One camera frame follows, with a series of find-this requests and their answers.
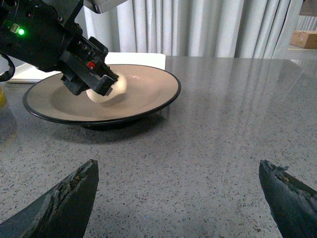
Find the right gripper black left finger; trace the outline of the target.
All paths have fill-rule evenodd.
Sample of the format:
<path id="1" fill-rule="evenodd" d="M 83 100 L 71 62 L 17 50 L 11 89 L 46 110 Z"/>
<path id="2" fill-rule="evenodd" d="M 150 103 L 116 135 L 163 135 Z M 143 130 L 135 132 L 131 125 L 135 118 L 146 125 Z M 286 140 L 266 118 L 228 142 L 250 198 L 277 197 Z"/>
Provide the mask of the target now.
<path id="1" fill-rule="evenodd" d="M 0 225 L 2 238 L 82 238 L 99 182 L 96 160 L 88 160 L 26 208 Z"/>

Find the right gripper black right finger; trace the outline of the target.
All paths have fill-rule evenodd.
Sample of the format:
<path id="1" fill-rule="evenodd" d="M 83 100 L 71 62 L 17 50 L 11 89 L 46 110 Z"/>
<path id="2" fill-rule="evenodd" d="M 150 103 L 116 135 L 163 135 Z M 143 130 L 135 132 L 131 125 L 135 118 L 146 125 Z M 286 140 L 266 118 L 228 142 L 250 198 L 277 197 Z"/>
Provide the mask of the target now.
<path id="1" fill-rule="evenodd" d="M 284 238 L 315 238 L 317 192 L 286 173 L 287 169 L 260 161 L 259 179 L 271 215 Z"/>

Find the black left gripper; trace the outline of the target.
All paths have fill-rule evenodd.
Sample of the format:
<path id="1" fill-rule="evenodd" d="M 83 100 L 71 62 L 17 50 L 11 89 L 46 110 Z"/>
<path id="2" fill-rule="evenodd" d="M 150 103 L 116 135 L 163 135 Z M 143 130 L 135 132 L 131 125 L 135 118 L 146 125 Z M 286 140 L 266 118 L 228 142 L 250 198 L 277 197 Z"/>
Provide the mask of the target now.
<path id="1" fill-rule="evenodd" d="M 105 96 L 119 76 L 105 64 L 108 49 L 96 38 L 86 39 L 78 24 L 66 29 L 60 24 L 45 28 L 44 72 L 60 71 L 62 81 L 73 95 L 92 89 Z"/>

